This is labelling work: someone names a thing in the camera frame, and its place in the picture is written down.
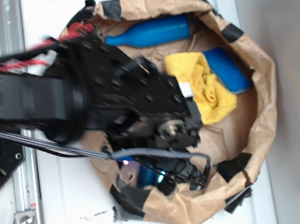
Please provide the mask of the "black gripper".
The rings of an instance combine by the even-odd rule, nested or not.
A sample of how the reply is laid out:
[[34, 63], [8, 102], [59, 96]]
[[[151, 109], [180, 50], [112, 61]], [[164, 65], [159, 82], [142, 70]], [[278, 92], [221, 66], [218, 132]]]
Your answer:
[[143, 56], [132, 59], [95, 37], [83, 41], [82, 55], [91, 102], [88, 127], [103, 131], [114, 151], [161, 175], [163, 192], [171, 193], [179, 183], [203, 188], [210, 158], [200, 170], [188, 151], [200, 141], [201, 116], [176, 78]]

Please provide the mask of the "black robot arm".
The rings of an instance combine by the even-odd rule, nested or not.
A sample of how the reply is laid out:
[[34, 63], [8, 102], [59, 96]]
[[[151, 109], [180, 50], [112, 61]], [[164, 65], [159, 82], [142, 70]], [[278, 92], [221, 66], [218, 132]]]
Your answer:
[[34, 148], [134, 160], [171, 188], [206, 184], [190, 160], [201, 116], [175, 77], [93, 35], [0, 57], [0, 138]]

